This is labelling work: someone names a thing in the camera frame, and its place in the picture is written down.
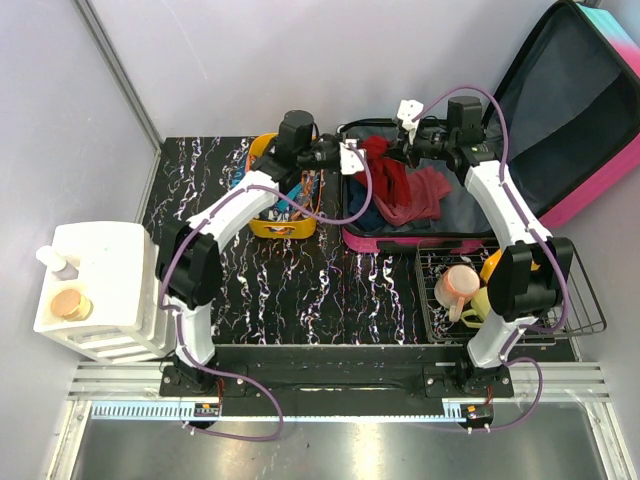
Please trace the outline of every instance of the white stool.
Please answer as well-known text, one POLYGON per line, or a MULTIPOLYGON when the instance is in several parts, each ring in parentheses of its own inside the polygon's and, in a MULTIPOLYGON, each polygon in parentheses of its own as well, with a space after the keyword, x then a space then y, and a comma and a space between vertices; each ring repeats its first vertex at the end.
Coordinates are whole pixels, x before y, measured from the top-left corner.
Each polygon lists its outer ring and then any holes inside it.
POLYGON ((60 280, 47 269, 36 332, 106 364, 150 360, 175 347, 174 321, 157 306, 157 247, 142 225, 60 225, 52 247, 77 268, 78 278, 60 280), (67 321, 51 312, 51 300, 70 288, 93 305, 85 320, 67 321))

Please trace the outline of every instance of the red cloth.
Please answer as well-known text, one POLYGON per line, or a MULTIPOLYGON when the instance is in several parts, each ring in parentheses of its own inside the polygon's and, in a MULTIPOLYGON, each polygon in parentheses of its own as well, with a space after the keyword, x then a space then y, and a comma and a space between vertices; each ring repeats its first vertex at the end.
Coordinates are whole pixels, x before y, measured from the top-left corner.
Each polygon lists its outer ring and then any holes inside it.
POLYGON ((408 176, 411 203, 391 206, 380 197, 373 200, 387 222, 395 227, 421 218, 440 218, 440 199, 451 193, 451 185, 433 167, 423 168, 408 176))
MULTIPOLYGON (((391 207, 409 206, 411 195, 404 164, 383 157, 389 148, 389 141, 384 137, 373 135, 362 142, 362 148, 367 152, 373 195, 391 207)), ((357 173, 355 178, 362 185, 367 186, 367 177, 363 172, 357 173)))

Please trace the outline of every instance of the yellow mug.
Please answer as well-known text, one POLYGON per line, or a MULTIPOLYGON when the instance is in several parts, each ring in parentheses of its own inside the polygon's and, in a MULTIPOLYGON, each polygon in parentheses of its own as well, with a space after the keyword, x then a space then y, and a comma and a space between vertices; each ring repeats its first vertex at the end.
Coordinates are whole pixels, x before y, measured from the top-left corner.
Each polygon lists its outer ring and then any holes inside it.
POLYGON ((487 287, 482 287, 471 299, 471 309, 462 312, 460 320, 469 328, 480 328, 482 322, 489 316, 491 310, 491 304, 489 303, 489 294, 487 293, 487 287), (467 320, 467 317, 478 317, 480 322, 472 322, 467 320))

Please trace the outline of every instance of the yellow basket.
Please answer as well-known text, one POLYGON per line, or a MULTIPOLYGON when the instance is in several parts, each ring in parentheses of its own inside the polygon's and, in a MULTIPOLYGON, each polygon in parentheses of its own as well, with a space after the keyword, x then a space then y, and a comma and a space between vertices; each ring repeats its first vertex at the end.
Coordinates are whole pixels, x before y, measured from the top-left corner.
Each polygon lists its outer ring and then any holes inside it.
MULTIPOLYGON (((246 171, 249 171, 253 161, 260 157, 275 133, 266 133, 256 138, 249 147, 249 158, 247 159, 246 171)), ((320 173, 320 191, 318 192, 318 201, 316 202, 315 213, 320 208, 320 195, 322 193, 322 173, 320 173)), ((302 179, 303 186, 306 182, 313 182, 314 176, 308 176, 302 179)), ((266 220, 253 219, 249 222, 249 228, 254 235, 262 238, 293 238, 303 240, 309 238, 316 231, 315 218, 303 218, 302 220, 292 220, 290 222, 271 222, 266 220)))

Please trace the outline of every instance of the reflective floor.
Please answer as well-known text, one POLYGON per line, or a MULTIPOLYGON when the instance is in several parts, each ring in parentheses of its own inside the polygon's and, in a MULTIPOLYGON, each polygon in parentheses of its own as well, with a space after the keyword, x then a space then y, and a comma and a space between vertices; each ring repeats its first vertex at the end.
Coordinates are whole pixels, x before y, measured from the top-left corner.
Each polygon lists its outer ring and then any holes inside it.
MULTIPOLYGON (((520 414, 497 407, 496 423, 520 414)), ((267 434, 272 425, 213 428, 267 434)), ((91 421, 76 480, 175 479, 600 479, 584 412, 541 405, 523 425, 491 435, 409 424, 290 424, 283 438, 248 443, 190 436, 167 422, 91 421)))

